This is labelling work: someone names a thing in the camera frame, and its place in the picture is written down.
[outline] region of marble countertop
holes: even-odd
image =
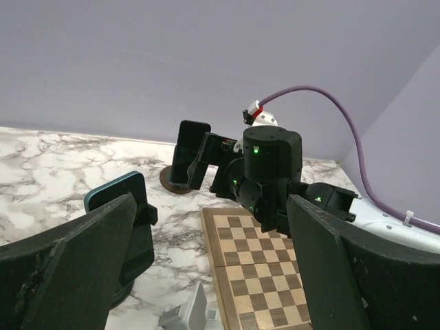
[[[209,193],[212,168],[200,191],[177,196],[165,190],[159,173],[171,164],[173,151],[171,144],[0,128],[0,245],[83,215],[88,191],[139,171],[146,178],[148,202],[158,209],[155,262],[110,311],[106,330],[161,329],[157,323],[164,308],[183,303],[198,281],[215,307],[200,212],[237,204]],[[354,189],[335,162],[305,160],[302,180]]]

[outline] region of smartphone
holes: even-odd
[[[147,270],[155,257],[151,226],[157,222],[157,209],[148,204],[145,178],[140,172],[133,171],[93,189],[84,198],[85,210],[91,212],[127,193],[133,195],[137,212],[119,279],[121,287]]]
[[[211,132],[211,126],[205,122],[191,120],[180,122],[173,165],[171,166],[170,183],[188,185],[188,167],[196,158],[206,132]]]

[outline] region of blue smartphone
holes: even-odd
[[[84,198],[85,211],[93,211],[127,193],[133,195],[137,205],[146,202],[145,178],[142,173],[134,170],[90,190]]]
[[[91,212],[121,195],[131,193],[137,211],[133,231],[119,277],[118,288],[113,297],[112,308],[121,303],[130,293],[134,280],[145,272],[155,258],[151,226],[157,223],[157,208],[148,204],[145,178],[133,171],[99,186],[84,198],[86,212]]]

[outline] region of phone holder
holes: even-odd
[[[180,184],[180,183],[172,182],[171,181],[172,172],[173,172],[173,165],[167,166],[166,168],[160,171],[160,175],[159,175],[160,184],[165,189],[167,189],[167,191],[170,191],[178,195],[185,195],[193,191],[192,189],[188,188],[188,184]]]
[[[84,200],[86,212],[90,212],[127,193],[135,199],[136,216],[111,308],[124,301],[133,289],[135,279],[153,264],[151,226],[157,223],[157,208],[148,203],[145,178],[137,171],[93,189]]]
[[[205,122],[180,122],[173,163],[164,168],[159,175],[160,184],[165,189],[178,195],[193,191],[188,187],[188,167],[196,158],[205,133],[210,131],[211,126]]]
[[[135,212],[123,195],[0,246],[0,329],[104,330]]]

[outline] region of wooden chessboard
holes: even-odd
[[[204,208],[202,225],[225,330],[312,329],[292,240],[242,208]]]

